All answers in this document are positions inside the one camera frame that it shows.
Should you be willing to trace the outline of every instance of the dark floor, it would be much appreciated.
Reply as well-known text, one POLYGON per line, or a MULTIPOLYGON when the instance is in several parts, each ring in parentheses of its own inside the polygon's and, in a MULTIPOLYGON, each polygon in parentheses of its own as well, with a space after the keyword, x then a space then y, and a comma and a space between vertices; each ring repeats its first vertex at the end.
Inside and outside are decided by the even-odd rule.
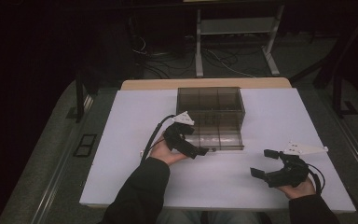
MULTIPOLYGON (((204 45, 204 77, 270 77, 266 61, 261 55, 264 36, 241 36, 235 41, 204 45), (216 60, 220 58, 236 72, 229 71, 216 60)), ((324 57, 335 44, 335 38, 315 39, 310 36, 287 35, 277 38, 273 57, 282 77, 292 77, 324 57)), ((152 60, 144 61, 144 78, 189 78, 195 76, 193 49, 184 58, 166 52, 154 52, 152 60)), ((358 203, 358 115, 338 119, 330 109, 331 86, 316 90, 312 81, 318 70, 294 83, 310 113, 329 156, 348 191, 358 203)), ((0 223, 96 223, 103 209, 88 208, 78 203, 84 182, 103 133, 104 123, 114 101, 115 88, 102 88, 89 98, 86 116, 80 123, 67 117, 76 106, 75 84, 57 102, 22 177, 13 191, 0 223), (72 157, 82 134, 96 133, 97 144, 89 158, 72 157)), ((358 93, 344 83, 343 99, 358 111, 358 93)), ((274 224, 289 223, 287 212, 268 213, 274 224)), ((339 214, 343 224, 358 223, 358 213, 339 214)))

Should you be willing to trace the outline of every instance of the cable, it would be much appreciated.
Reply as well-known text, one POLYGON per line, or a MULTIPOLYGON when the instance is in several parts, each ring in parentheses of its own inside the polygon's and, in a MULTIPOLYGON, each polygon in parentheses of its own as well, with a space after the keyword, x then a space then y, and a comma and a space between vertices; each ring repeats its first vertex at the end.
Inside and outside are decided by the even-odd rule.
POLYGON ((162 71, 161 69, 159 69, 159 68, 157 68, 157 67, 151 66, 151 65, 146 64, 146 63, 143 64, 143 67, 146 68, 146 69, 148 69, 148 70, 150 70, 150 71, 153 71, 153 72, 155 72, 155 73, 160 72, 160 73, 162 73, 165 77, 167 77, 167 79, 170 79, 170 76, 168 76, 168 74, 167 74, 166 72, 162 71))
POLYGON ((190 68, 190 67, 193 65, 194 58, 195 58, 195 55, 193 55, 193 57, 191 58, 190 64, 187 65, 187 66, 185 66, 185 67, 173 67, 173 66, 171 66, 171 65, 169 65, 169 64, 167 64, 167 63, 159 62, 159 61, 149 61, 149 62, 151 62, 151 63, 160 63, 160 64, 162 64, 162 65, 160 65, 160 66, 166 66, 166 67, 168 68, 168 72, 169 72, 170 75, 173 75, 173 76, 181 76, 182 74, 184 74, 184 73, 186 73, 186 72, 194 71, 194 70, 188 69, 188 68, 190 68), (185 70, 185 71, 183 71, 183 72, 181 72, 181 73, 179 73, 179 74, 175 74, 175 73, 172 72, 171 69, 176 69, 176 70, 185 70, 185 69, 187 69, 187 70, 185 70))
MULTIPOLYGON (((322 191, 324 190, 325 183, 326 183, 326 180, 325 180, 325 178, 324 178, 324 174, 322 174, 322 172, 321 172, 318 168, 316 168, 314 165, 311 165, 311 164, 309 164, 309 163, 307 163, 307 165, 310 166, 310 167, 312 167, 313 169, 317 170, 318 173, 322 176, 322 180, 324 181, 324 184, 321 186, 321 189, 320 189, 320 193, 322 193, 322 191)), ((310 173, 312 174, 312 177, 314 177, 314 176, 316 175, 316 174, 313 173, 311 170, 310 170, 310 173)))
POLYGON ((152 145, 154 139, 156 138, 156 135, 157 135, 159 129, 161 128, 162 124, 165 122, 165 120, 171 119, 173 117, 175 117, 175 115, 169 115, 157 125, 155 131, 153 131, 152 135, 150 136, 149 141, 147 142, 146 148, 144 150, 144 154, 142 155, 141 164, 146 160, 146 157, 149 154, 150 149, 152 148, 151 145, 152 145))
POLYGON ((246 74, 246 73, 242 73, 242 72, 236 71, 236 70, 234 70, 234 69, 228 67, 228 66, 227 66, 225 63, 223 63, 223 62, 220 60, 220 58, 219 58, 215 53, 213 53, 211 50, 209 50, 209 49, 203 49, 203 50, 206 50, 206 51, 212 53, 212 54, 214 55, 214 57, 215 57, 223 66, 225 66, 226 69, 228 69, 228 70, 230 70, 230 71, 232 71, 232 72, 241 74, 241 75, 245 75, 245 76, 247 76, 247 77, 254 77, 254 76, 252 76, 252 75, 249 75, 249 74, 246 74))
POLYGON ((144 50, 144 49, 146 48, 146 41, 145 41, 143 38, 141 38, 140 36, 138 36, 138 35, 133 35, 132 37, 138 37, 138 38, 141 39, 142 42, 144 43, 144 45, 142 46, 141 49, 138 49, 138 50, 137 50, 137 49, 133 49, 132 51, 134 51, 135 53, 139 53, 139 54, 146 55, 147 52, 142 52, 142 50, 144 50))

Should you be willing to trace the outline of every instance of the table surface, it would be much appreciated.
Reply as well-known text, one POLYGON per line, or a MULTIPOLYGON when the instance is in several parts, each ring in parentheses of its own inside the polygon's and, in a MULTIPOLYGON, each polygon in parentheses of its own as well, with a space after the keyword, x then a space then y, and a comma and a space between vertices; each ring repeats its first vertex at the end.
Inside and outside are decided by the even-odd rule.
MULTIPOLYGON (((246 86, 249 81, 267 81, 257 79, 235 81, 238 86, 246 86)), ((188 159, 173 165, 164 206, 252 211, 287 208, 285 196, 276 189, 270 189, 264 181, 251 177, 250 167, 266 172, 283 167, 281 161, 264 157, 263 150, 266 148, 283 150, 289 141, 316 147, 323 147, 323 144, 297 90, 287 86, 271 89, 270 82, 273 80, 267 82, 269 89, 241 89, 246 110, 241 127, 244 150, 210 152, 204 157, 198 156, 195 160, 188 159)), ((143 87, 165 83, 161 81, 145 80, 143 87)), ((107 206, 116 198, 125 180, 139 165, 140 151, 156 125, 175 112, 177 90, 134 91, 129 86, 139 84, 138 81, 125 84, 124 90, 131 91, 117 93, 80 199, 80 203, 88 206, 107 206)), ((170 124, 170 121, 164 123, 161 131, 170 124)), ((335 212, 353 212, 353 204, 327 154, 304 155, 301 158, 324 173, 326 186, 323 197, 329 207, 335 212)))

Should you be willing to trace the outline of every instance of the transparent plastic box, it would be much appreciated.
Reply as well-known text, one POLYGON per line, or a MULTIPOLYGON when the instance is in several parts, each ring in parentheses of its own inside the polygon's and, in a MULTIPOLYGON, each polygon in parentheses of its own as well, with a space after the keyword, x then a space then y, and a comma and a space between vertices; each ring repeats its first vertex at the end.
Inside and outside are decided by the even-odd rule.
POLYGON ((243 150, 241 126, 245 109, 240 88, 179 88, 176 114, 187 111, 195 121, 186 140, 196 147, 243 150))

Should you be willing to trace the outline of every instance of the black cable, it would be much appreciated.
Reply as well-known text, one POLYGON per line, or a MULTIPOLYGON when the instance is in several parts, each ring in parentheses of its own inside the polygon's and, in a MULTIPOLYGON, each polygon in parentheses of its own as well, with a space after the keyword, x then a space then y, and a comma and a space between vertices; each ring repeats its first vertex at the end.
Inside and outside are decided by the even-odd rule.
POLYGON ((311 165, 311 164, 309 164, 309 163, 307 163, 307 165, 310 166, 310 167, 312 167, 313 169, 317 170, 318 173, 321 174, 322 180, 324 181, 324 184, 321 186, 321 190, 320 190, 320 192, 322 193, 322 191, 324 190, 324 186, 325 186, 325 184, 326 184, 326 180, 325 180, 325 178, 324 178, 324 174, 322 174, 322 172, 321 172, 318 168, 316 168, 314 165, 311 165))
POLYGON ((153 144, 153 146, 151 146, 151 147, 149 148, 149 150, 151 150, 151 149, 152 149, 153 147, 155 147, 158 143, 160 143, 160 142, 162 142, 162 141, 164 141, 164 140, 165 140, 165 138, 162 138, 161 140, 155 142, 155 144, 153 144))
POLYGON ((348 195, 350 196, 351 201, 352 201, 352 203, 353 203, 353 206, 354 206, 354 208, 356 209, 357 215, 358 215, 358 202, 354 199, 354 197, 353 197, 353 195, 351 194, 349 188, 345 188, 345 190, 348 192, 348 195))
POLYGON ((168 76, 168 74, 164 71, 162 71, 161 69, 155 67, 155 66, 151 66, 149 64, 143 64, 143 66, 149 70, 154 70, 154 72, 159 72, 161 73, 162 75, 164 75, 167 79, 170 79, 170 76, 168 76))
POLYGON ((156 72, 155 70, 150 69, 150 68, 145 67, 145 66, 143 66, 143 68, 144 68, 144 69, 147 69, 147 70, 149 70, 149 71, 151 71, 152 73, 154 73, 154 74, 158 75, 158 76, 159 76, 159 78, 163 79, 163 77, 161 76, 161 74, 160 74, 160 73, 158 73, 158 72, 156 72))
POLYGON ((157 125, 155 131, 153 131, 152 135, 150 136, 149 141, 147 142, 146 148, 144 150, 144 154, 142 155, 141 164, 146 160, 146 157, 149 154, 150 149, 152 148, 152 143, 153 143, 154 139, 156 138, 156 135, 157 135, 159 129, 161 128, 162 124, 165 122, 165 120, 171 119, 173 117, 175 117, 175 115, 169 115, 165 119, 163 119, 162 122, 160 122, 157 125))
POLYGON ((151 63, 160 63, 160 64, 162 64, 162 65, 155 65, 155 66, 166 66, 166 67, 168 68, 168 72, 169 72, 170 75, 179 77, 179 76, 181 76, 182 74, 184 74, 184 73, 186 73, 186 72, 194 71, 194 70, 188 69, 188 68, 190 68, 190 67, 193 65, 194 59, 195 59, 195 55, 193 55, 193 57, 191 58, 190 64, 189 64, 189 65, 186 65, 185 67, 173 67, 173 66, 171 66, 171 65, 169 65, 169 64, 167 64, 167 63, 159 62, 159 61, 149 61, 149 62, 151 62, 151 63), (179 74, 175 74, 175 73, 173 73, 173 72, 171 71, 171 69, 176 69, 176 70, 185 70, 185 69, 187 69, 187 70, 185 70, 185 71, 183 71, 183 72, 181 72, 181 73, 179 73, 179 74))

